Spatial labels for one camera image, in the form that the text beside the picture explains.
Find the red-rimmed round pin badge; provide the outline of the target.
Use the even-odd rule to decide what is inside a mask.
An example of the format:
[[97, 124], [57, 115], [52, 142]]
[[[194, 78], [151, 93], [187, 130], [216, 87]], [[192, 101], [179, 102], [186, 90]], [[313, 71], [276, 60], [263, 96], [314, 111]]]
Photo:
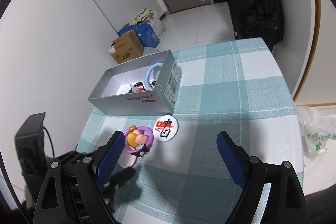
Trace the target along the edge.
[[123, 151], [117, 161], [118, 165], [124, 169], [133, 167], [137, 162], [138, 157]]

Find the small red hair clip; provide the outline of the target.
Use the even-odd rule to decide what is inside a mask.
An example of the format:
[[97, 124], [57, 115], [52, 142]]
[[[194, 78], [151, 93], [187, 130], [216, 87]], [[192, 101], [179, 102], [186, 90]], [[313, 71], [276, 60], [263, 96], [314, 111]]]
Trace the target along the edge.
[[143, 92], [146, 91], [146, 89], [143, 86], [136, 87], [136, 92]]

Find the white round China badge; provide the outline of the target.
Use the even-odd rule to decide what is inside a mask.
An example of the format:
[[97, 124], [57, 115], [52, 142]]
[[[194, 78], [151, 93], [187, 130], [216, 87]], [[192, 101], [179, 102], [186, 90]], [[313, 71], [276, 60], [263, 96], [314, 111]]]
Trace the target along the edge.
[[153, 126], [154, 139], [160, 142], [169, 141], [175, 137], [178, 128], [178, 121], [173, 116], [161, 116]]

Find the teal plaid tablecloth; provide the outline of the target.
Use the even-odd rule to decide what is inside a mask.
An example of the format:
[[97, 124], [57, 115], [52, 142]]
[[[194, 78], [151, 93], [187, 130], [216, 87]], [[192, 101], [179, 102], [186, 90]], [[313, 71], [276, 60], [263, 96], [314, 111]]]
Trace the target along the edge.
[[[242, 192], [217, 150], [225, 131], [248, 155], [265, 163], [289, 161], [303, 176], [303, 153], [294, 102], [260, 38], [171, 52], [182, 71], [173, 117], [173, 139], [154, 140], [137, 160], [136, 174], [116, 191], [114, 217], [121, 223], [224, 223]], [[105, 145], [117, 130], [153, 127], [163, 115], [92, 112], [79, 152]]]

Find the silver cardboard box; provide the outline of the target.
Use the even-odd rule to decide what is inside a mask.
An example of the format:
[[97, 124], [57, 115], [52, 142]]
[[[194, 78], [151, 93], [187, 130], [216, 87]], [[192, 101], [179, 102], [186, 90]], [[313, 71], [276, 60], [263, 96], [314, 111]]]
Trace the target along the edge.
[[156, 52], [106, 70], [88, 101], [105, 115], [173, 114], [181, 78], [171, 51]]

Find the white green plastic bag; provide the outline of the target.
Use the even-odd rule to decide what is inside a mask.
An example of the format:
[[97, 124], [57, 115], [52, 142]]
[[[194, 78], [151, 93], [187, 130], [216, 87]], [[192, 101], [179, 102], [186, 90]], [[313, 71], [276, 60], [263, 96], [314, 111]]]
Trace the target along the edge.
[[297, 107], [304, 155], [313, 159], [327, 153], [326, 144], [335, 140], [335, 116], [323, 116], [312, 107]]

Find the brown cardboard box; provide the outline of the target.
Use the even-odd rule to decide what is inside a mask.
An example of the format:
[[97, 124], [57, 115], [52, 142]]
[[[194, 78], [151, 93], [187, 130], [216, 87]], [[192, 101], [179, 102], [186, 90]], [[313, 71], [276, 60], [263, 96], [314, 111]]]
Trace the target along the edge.
[[114, 40], [108, 53], [113, 57], [117, 64], [141, 57], [143, 45], [134, 31], [127, 32]]

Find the blue cardboard box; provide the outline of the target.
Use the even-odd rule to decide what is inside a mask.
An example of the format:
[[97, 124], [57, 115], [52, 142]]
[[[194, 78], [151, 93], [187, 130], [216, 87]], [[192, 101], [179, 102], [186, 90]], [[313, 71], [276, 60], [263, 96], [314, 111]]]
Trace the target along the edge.
[[138, 24], [125, 26], [117, 32], [118, 36], [133, 31], [144, 47], [156, 48], [159, 45], [159, 38], [150, 24]]

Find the white cloth bag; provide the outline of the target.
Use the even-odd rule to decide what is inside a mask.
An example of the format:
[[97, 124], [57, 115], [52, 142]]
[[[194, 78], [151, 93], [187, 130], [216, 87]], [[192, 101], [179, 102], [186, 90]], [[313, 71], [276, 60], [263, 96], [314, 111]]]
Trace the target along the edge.
[[136, 27], [140, 24], [149, 24], [159, 39], [164, 38], [167, 33], [165, 25], [159, 19], [157, 12], [148, 8], [140, 11], [133, 19], [132, 24]]

